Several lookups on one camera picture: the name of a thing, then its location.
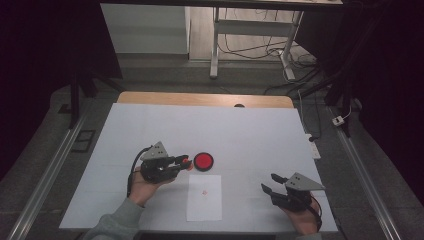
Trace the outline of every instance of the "person's left hand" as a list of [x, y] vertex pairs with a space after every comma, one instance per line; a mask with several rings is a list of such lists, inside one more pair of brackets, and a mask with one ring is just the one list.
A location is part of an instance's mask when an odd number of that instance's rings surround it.
[[149, 200], [155, 194], [156, 190], [167, 183], [174, 181], [175, 179], [171, 179], [169, 181], [161, 182], [161, 183], [149, 183], [144, 180], [143, 176], [140, 173], [140, 167], [137, 167], [133, 173], [133, 183], [131, 186], [131, 194], [128, 197], [131, 201], [143, 207], [146, 204], [147, 200]]

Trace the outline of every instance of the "person's right hand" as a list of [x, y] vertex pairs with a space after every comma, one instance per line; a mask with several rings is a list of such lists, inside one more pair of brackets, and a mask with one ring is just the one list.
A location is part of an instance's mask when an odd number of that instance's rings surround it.
[[[314, 198], [312, 198], [311, 207], [316, 212], [319, 211], [318, 203]], [[283, 210], [287, 214], [293, 224], [293, 227], [299, 234], [310, 235], [318, 232], [318, 226], [315, 216], [309, 210], [301, 212], [292, 212], [284, 208], [281, 208], [281, 210]]]

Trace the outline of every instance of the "white wall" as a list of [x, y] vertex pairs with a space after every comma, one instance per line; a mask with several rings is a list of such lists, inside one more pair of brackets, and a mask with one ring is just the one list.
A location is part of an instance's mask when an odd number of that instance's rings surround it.
[[188, 53], [187, 7], [125, 4], [101, 4], [101, 7], [116, 53]]

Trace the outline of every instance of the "hand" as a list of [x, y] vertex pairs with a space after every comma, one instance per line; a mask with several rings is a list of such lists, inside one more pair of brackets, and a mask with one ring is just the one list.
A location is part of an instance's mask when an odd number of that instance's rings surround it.
[[[315, 211], [319, 211], [318, 203], [314, 198], [312, 198], [311, 207]], [[284, 208], [281, 208], [281, 210], [283, 210], [287, 214], [293, 224], [293, 227], [299, 234], [310, 235], [318, 232], [318, 226], [315, 216], [309, 210], [305, 210], [302, 212], [292, 212]]]
[[171, 179], [169, 181], [161, 182], [161, 183], [149, 183], [144, 180], [143, 176], [140, 173], [140, 167], [137, 167], [133, 173], [133, 182], [131, 186], [131, 194], [128, 197], [131, 201], [143, 207], [146, 204], [147, 200], [149, 200], [155, 194], [156, 190], [167, 183], [173, 182], [175, 179]]

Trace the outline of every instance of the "white tabletop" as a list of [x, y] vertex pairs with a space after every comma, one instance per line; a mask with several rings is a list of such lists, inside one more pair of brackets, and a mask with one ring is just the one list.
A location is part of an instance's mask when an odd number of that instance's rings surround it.
[[[299, 172], [321, 183], [296, 109], [113, 105], [60, 228], [88, 229], [112, 213], [126, 196], [137, 153], [162, 141], [170, 156], [208, 152], [208, 172], [182, 171], [149, 200], [140, 229], [163, 232], [284, 233], [294, 229], [261, 189], [285, 193], [271, 173]], [[222, 220], [188, 222], [189, 175], [220, 175]], [[321, 231], [337, 231], [324, 191]]]

